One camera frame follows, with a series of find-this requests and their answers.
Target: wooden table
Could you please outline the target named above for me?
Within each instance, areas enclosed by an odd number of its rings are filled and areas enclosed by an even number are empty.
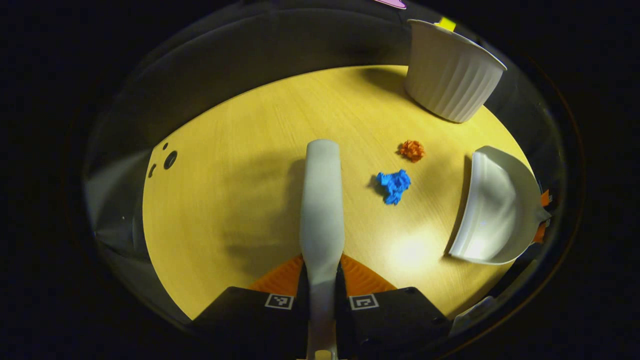
[[[491,145],[529,163],[486,108],[455,124],[418,106],[403,90],[406,69],[344,67],[283,79],[217,105],[156,146],[145,237],[162,284],[190,318],[227,286],[247,287],[300,253],[305,150],[318,138],[340,145],[345,254],[399,288],[418,287],[450,318],[502,277],[511,264],[445,253],[466,204],[471,154]],[[396,154],[409,139],[424,144],[417,163]],[[177,159],[165,170],[172,151]],[[373,178],[402,168],[412,185],[397,206],[385,205]]]

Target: white cup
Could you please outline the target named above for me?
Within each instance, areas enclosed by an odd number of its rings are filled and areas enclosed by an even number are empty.
[[[467,121],[507,67],[462,35],[426,21],[408,23],[412,40],[405,90],[432,113],[453,122]]]

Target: pink object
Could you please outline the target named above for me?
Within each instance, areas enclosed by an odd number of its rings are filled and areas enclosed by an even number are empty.
[[[375,0],[379,3],[387,4],[389,6],[393,6],[398,9],[406,9],[406,5],[402,3],[400,0]]]

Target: crumpled blue paper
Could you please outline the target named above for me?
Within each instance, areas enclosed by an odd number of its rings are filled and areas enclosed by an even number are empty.
[[[385,204],[387,205],[397,205],[402,198],[402,192],[409,189],[409,185],[411,185],[411,179],[404,170],[389,175],[380,172],[376,179],[387,189],[389,194],[385,197]]]

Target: table surface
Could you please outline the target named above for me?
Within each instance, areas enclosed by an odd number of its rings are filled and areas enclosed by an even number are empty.
[[[417,287],[449,318],[503,276],[511,264],[446,252],[467,201],[472,153],[491,145],[529,163],[485,107],[455,124],[413,102],[406,70],[344,67],[283,79],[215,106],[154,148],[145,238],[162,284],[190,318],[226,287],[248,287],[300,253],[305,151],[318,138],[340,145],[345,254],[398,288]],[[425,157],[411,163],[396,154],[405,140],[420,141]],[[412,185],[397,206],[385,205],[374,176],[400,169]]]

